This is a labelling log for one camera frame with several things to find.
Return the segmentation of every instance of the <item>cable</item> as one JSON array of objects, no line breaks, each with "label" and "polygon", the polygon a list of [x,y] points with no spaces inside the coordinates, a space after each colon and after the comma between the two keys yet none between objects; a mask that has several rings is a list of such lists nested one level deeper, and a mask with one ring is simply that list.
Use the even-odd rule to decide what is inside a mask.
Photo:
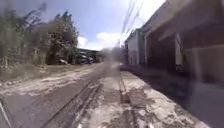
[{"label": "cable", "polygon": [[144,1],[145,1],[145,0],[142,1],[141,5],[140,5],[140,8],[138,9],[138,11],[137,11],[137,13],[136,13],[134,19],[133,19],[132,22],[131,22],[130,27],[127,29],[126,35],[127,35],[127,34],[129,33],[129,31],[132,29],[132,27],[133,27],[133,25],[134,25],[134,23],[135,23],[136,18],[139,17],[139,13],[140,13],[140,11],[141,11],[141,9],[142,9],[142,6],[143,6]]},{"label": "cable", "polygon": [[131,14],[132,14],[133,10],[134,10],[134,7],[135,7],[136,2],[137,2],[137,0],[135,0],[135,1],[133,2],[133,4],[130,3],[130,5],[129,5],[130,8],[129,8],[127,14],[126,14],[126,19],[125,19],[125,21],[124,21],[124,24],[123,24],[123,28],[122,28],[121,34],[124,33],[124,31],[125,31],[125,29],[126,29],[126,27],[127,27],[128,21],[129,21],[129,19],[130,19],[130,17],[131,17]]},{"label": "cable", "polygon": [[[137,0],[135,0],[134,2],[132,2],[132,0],[131,0],[131,2],[129,4],[128,10],[127,10],[127,13],[126,13],[126,16],[125,16],[125,20],[124,20],[124,23],[123,23],[123,27],[122,27],[122,30],[121,30],[121,35],[126,30],[127,24],[128,24],[129,19],[131,17],[131,14],[133,13],[136,2],[137,2]],[[116,46],[120,46],[120,42],[121,42],[121,37],[120,37],[120,40],[118,41]]]}]

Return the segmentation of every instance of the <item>concrete wall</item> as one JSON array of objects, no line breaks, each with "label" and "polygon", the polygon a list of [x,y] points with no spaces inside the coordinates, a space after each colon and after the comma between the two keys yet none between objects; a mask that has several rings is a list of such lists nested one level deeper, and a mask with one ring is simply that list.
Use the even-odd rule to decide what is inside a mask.
[{"label": "concrete wall", "polygon": [[224,83],[224,45],[188,49],[185,54],[198,80]]},{"label": "concrete wall", "polygon": [[139,65],[139,47],[138,47],[138,34],[133,33],[128,39],[128,62],[130,65]]}]

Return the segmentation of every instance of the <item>road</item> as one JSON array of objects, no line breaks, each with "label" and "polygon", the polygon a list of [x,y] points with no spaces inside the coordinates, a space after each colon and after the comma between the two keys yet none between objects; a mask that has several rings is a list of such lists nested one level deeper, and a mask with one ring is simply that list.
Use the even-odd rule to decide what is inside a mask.
[{"label": "road", "polygon": [[209,127],[112,62],[30,80],[0,93],[1,128]]}]

